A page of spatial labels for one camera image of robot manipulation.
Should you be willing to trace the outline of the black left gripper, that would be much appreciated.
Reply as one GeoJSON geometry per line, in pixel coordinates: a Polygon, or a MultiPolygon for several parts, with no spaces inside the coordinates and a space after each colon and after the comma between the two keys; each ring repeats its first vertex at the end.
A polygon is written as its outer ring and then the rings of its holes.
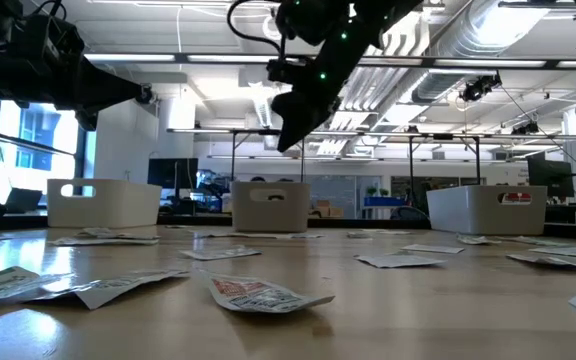
{"type": "Polygon", "coordinates": [[[17,59],[26,66],[20,70],[17,103],[23,108],[30,102],[52,103],[56,108],[72,110],[85,131],[97,128],[99,111],[142,93],[140,84],[100,70],[83,56],[66,56],[60,63],[18,52],[17,59]],[[92,95],[94,87],[116,91],[92,95]]]}

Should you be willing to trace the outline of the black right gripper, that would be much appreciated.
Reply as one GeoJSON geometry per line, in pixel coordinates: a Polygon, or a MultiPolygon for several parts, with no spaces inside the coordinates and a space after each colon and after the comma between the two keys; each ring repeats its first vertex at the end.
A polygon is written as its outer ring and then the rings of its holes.
{"type": "Polygon", "coordinates": [[[296,145],[337,111],[337,95],[362,56],[362,47],[323,47],[314,59],[269,61],[268,79],[292,86],[271,103],[283,120],[279,152],[296,145]]]}

